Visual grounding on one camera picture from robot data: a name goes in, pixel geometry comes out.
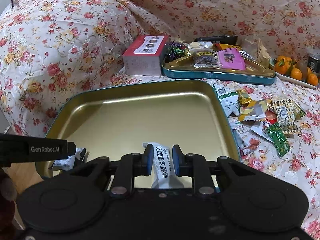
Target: white plate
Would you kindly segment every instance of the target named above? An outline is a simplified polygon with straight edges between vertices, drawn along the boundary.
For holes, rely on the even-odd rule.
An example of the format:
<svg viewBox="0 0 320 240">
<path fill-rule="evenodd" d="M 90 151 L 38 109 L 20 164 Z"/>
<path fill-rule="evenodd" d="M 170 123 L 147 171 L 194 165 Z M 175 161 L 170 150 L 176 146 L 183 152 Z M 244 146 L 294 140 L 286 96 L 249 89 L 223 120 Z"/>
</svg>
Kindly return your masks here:
<svg viewBox="0 0 320 240">
<path fill-rule="evenodd" d="M 290 83 L 293 83 L 293 84 L 297 84 L 297 85 L 299 85 L 299 86 L 306 87 L 306 88 L 311 88 L 311 89 L 316 89 L 316 88 L 317 88 L 317 87 L 315 87 L 315 86 L 313 86 L 313 85 L 310 85 L 310 84 L 308 84 L 308 83 L 302 82 L 302 81 L 300 81 L 300 80 L 296 80 L 296 79 L 294 79 L 294 78 L 281 75 L 281 74 L 279 74 L 279 73 L 277 73 L 277 72 L 275 72 L 275 73 L 276 73 L 276 76 L 277 76 L 278 78 L 280 78 L 281 80 L 283 80 L 283 81 L 287 81 L 287 82 L 290 82 Z"/>
</svg>

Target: green candy wrapper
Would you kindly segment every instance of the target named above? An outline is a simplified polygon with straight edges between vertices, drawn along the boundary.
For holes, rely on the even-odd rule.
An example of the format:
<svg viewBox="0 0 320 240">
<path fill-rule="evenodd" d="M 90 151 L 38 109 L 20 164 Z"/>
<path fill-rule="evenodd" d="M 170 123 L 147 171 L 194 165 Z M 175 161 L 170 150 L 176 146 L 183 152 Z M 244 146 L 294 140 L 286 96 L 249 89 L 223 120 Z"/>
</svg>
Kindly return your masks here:
<svg viewBox="0 0 320 240">
<path fill-rule="evenodd" d="M 280 157 L 283 157 L 287 152 L 290 151 L 288 140 L 284 136 L 284 133 L 282 132 L 277 122 L 267 128 L 267 133 L 273 140 L 273 143 L 275 144 Z"/>
</svg>

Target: wooden floor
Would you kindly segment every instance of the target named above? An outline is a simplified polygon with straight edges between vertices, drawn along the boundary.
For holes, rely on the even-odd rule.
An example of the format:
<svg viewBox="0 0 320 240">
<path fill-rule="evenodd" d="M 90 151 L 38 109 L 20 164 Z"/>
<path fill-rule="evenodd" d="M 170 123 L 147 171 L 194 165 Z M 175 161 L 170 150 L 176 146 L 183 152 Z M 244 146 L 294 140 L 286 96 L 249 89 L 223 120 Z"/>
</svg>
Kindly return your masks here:
<svg viewBox="0 0 320 240">
<path fill-rule="evenodd" d="M 11 128 L 8 133 L 14 134 Z M 10 168 L 5 168 L 5 172 L 13 180 L 18 194 L 26 188 L 42 181 L 41 177 L 36 172 L 34 163 L 13 163 Z"/>
</svg>

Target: yellow snack wrapper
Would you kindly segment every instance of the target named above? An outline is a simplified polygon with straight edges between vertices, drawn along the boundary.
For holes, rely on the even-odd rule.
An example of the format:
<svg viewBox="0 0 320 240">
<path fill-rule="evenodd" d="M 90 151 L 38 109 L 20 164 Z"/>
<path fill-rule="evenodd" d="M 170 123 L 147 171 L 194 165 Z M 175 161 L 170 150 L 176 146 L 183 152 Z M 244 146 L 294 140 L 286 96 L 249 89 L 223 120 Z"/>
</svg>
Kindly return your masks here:
<svg viewBox="0 0 320 240">
<path fill-rule="evenodd" d="M 244 89 L 237 89 L 236 91 L 239 94 L 238 101 L 241 104 L 247 104 L 247 103 L 250 103 L 252 101 L 252 99 L 250 98 L 249 94 Z"/>
<path fill-rule="evenodd" d="M 216 46 L 221 50 L 223 50 L 223 49 L 237 49 L 238 51 L 241 51 L 241 46 L 234 46 L 234 45 L 222 44 L 222 43 L 217 43 Z"/>
<path fill-rule="evenodd" d="M 264 121 L 270 99 L 251 101 L 239 116 L 239 121 Z"/>
</svg>

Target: brown plush toy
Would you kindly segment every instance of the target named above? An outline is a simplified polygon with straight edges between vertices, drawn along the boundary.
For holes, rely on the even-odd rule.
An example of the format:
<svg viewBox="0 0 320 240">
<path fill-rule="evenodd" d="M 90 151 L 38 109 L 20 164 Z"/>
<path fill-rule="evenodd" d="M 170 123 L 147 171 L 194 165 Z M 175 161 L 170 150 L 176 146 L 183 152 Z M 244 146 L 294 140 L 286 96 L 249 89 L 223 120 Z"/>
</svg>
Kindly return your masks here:
<svg viewBox="0 0 320 240">
<path fill-rule="evenodd" d="M 10 177 L 0 168 L 0 240 L 13 239 L 15 234 L 12 220 L 14 218 L 14 200 L 17 191 Z"/>
</svg>

